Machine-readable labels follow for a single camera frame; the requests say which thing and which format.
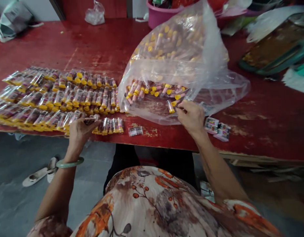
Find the gray bag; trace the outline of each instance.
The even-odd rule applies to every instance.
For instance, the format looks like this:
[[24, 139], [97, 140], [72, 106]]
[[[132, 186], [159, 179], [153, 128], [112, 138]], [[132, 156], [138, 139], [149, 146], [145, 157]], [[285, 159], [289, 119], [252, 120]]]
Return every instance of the gray bag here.
[[0, 18], [0, 41], [5, 43], [14, 39], [19, 32], [27, 28], [32, 16], [18, 0], [7, 5]]

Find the white shoe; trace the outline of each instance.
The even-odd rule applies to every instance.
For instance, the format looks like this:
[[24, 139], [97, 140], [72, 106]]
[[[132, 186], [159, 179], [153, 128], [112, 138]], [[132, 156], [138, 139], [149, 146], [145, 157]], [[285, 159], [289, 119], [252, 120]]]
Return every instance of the white shoe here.
[[47, 168], [43, 168], [37, 171], [36, 173], [33, 173], [23, 181], [23, 186], [24, 187], [32, 186], [33, 184], [41, 180], [46, 174], [47, 174]]
[[48, 164], [48, 170], [47, 170], [47, 181], [48, 183], [51, 183], [54, 175], [56, 174], [57, 168], [56, 163], [58, 162], [58, 159], [56, 157], [52, 157], [49, 164]]

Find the wrist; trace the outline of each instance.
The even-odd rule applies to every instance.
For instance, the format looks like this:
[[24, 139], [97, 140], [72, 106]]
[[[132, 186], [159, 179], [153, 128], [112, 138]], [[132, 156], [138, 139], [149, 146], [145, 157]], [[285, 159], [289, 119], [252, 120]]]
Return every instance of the wrist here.
[[205, 130], [205, 128], [201, 128], [195, 132], [190, 133], [190, 135], [192, 136], [192, 138], [196, 141], [196, 140], [203, 140], [203, 139], [209, 139], [208, 133]]
[[73, 163], [77, 162], [83, 148], [80, 146], [69, 145], [64, 157], [64, 163]]

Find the person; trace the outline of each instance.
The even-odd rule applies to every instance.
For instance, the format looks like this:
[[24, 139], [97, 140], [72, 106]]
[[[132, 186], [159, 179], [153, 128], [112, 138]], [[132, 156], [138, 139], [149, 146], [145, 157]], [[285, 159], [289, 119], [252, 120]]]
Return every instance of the person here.
[[[174, 159], [168, 155], [171, 161], [182, 163], [181, 166], [172, 163], [176, 167], [176, 170], [172, 169], [176, 177], [162, 168], [140, 166], [134, 148], [121, 147], [127, 149], [125, 152], [117, 145], [104, 196], [82, 223], [74, 231], [66, 226], [76, 167], [59, 168], [28, 237], [280, 236], [278, 230], [250, 204], [229, 166], [211, 144], [203, 126], [203, 108], [184, 100], [178, 106], [177, 114], [197, 144], [203, 169], [215, 194], [215, 203], [194, 190], [194, 173], [188, 171], [191, 162], [184, 157], [186, 153], [183, 151]], [[97, 125], [94, 122], [87, 126], [83, 119], [71, 124], [63, 163], [78, 160]], [[171, 169], [170, 163], [164, 166]]]

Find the pink bucket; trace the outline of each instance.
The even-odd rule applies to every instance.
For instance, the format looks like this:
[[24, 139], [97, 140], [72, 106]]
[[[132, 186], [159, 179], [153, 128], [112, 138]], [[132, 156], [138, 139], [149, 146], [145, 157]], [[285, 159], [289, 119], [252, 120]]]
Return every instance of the pink bucket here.
[[149, 27], [154, 29], [158, 25], [168, 21], [172, 16], [184, 10], [184, 7], [177, 9], [164, 9], [152, 6], [149, 0], [146, 0], [146, 5], [149, 8]]

